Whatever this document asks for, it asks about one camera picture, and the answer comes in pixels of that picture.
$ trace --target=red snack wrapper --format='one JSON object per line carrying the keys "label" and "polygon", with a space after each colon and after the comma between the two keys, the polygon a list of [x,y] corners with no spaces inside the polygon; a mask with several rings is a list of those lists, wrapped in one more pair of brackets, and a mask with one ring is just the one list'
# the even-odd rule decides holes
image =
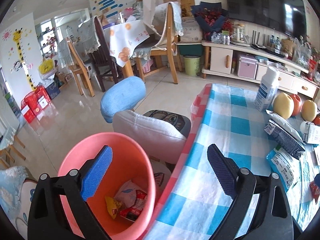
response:
{"label": "red snack wrapper", "polygon": [[318,203],[318,198],[320,196],[320,189],[318,186],[315,184],[315,182],[310,183],[310,189],[311,189],[311,194],[312,197],[315,199],[316,203]]}
{"label": "red snack wrapper", "polygon": [[144,208],[145,202],[148,199],[147,193],[143,192],[142,190],[137,189],[136,192],[137,198],[134,202],[134,205],[130,208],[120,211],[120,216],[130,221],[136,221],[138,219]]}

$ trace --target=white bottle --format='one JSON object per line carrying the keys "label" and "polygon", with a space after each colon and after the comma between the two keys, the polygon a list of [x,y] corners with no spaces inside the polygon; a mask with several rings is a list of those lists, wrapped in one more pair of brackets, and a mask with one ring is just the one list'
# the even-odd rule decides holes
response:
{"label": "white bottle", "polygon": [[279,86],[278,78],[279,71],[274,67],[268,67],[254,101],[254,105],[260,112],[265,111],[272,103]]}

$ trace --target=screw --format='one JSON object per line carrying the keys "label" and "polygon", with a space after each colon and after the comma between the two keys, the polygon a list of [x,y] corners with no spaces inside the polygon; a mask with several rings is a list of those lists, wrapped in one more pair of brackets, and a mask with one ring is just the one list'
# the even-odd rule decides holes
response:
{"label": "screw", "polygon": [[273,177],[274,179],[279,179],[279,175],[276,174],[276,173],[272,173],[272,177]]}
{"label": "screw", "polygon": [[71,170],[69,172],[70,176],[76,176],[78,174],[78,171],[77,170]]}
{"label": "screw", "polygon": [[249,170],[247,168],[242,168],[240,171],[244,175],[248,175],[249,174]]}
{"label": "screw", "polygon": [[47,177],[48,177],[48,175],[44,173],[44,174],[42,174],[42,175],[40,176],[40,179],[41,179],[41,180],[45,180]]}

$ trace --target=cabinet door handle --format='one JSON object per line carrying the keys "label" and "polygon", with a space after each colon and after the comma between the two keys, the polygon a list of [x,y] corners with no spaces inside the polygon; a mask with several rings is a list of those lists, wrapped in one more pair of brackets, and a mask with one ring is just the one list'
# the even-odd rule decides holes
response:
{"label": "cabinet door handle", "polygon": [[229,62],[230,62],[230,56],[229,56],[229,55],[227,55],[226,68],[228,68],[228,67],[229,67]]}

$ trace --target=blue gripper pad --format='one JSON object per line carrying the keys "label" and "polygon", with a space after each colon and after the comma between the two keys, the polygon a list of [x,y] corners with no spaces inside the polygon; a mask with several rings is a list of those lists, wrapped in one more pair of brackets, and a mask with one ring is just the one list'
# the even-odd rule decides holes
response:
{"label": "blue gripper pad", "polygon": [[223,156],[218,147],[212,144],[207,151],[208,161],[216,174],[224,193],[232,199],[236,197],[237,173],[230,165],[228,159]]}
{"label": "blue gripper pad", "polygon": [[82,174],[83,178],[80,194],[84,201],[87,201],[89,197],[92,197],[95,194],[111,162],[112,149],[109,146],[104,146],[92,160],[92,165],[88,168],[87,172]]}

